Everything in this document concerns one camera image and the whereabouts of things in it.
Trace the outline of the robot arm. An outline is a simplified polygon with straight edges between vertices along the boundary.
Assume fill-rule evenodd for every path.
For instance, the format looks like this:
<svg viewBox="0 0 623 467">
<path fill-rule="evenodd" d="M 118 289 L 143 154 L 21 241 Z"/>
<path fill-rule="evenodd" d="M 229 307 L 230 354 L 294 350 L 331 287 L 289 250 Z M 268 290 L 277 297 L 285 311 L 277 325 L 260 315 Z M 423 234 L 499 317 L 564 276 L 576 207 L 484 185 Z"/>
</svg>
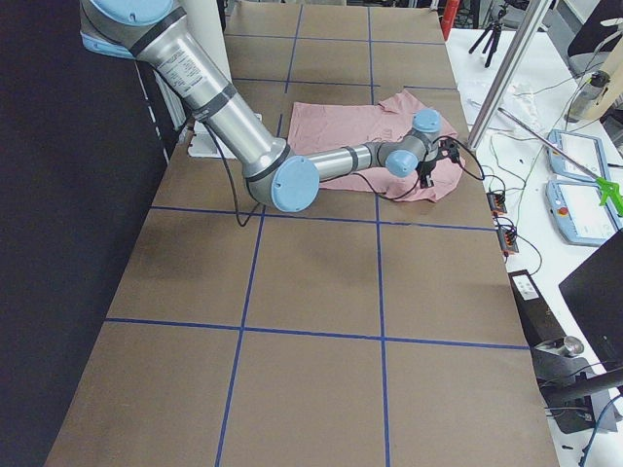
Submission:
<svg viewBox="0 0 623 467">
<path fill-rule="evenodd" d="M 231 80 L 195 38 L 179 1 L 83 1 L 81 34 L 86 49 L 146 62 L 240 161 L 246 189 L 257 202 L 282 212 L 312 204 L 322 182 L 371 167 L 397 177 L 417 173 L 422 184 L 438 160 L 440 118 L 415 114 L 397 142 L 365 142 L 299 156 L 272 135 Z"/>
</svg>

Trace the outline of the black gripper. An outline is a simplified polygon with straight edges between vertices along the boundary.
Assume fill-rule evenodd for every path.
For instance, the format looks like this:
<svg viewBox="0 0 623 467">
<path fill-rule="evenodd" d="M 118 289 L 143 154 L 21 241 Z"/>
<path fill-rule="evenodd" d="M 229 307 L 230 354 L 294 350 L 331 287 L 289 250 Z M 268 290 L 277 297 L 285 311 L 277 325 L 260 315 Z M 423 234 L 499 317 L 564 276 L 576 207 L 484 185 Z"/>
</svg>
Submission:
<svg viewBox="0 0 623 467">
<path fill-rule="evenodd" d="M 419 176 L 420 186 L 422 188 L 431 188 L 434 186 L 434 181 L 432 180 L 432 171 L 437 164 L 438 148 L 438 142 L 433 141 L 426 149 L 423 159 L 420 161 L 417 167 L 417 174 Z"/>
</svg>

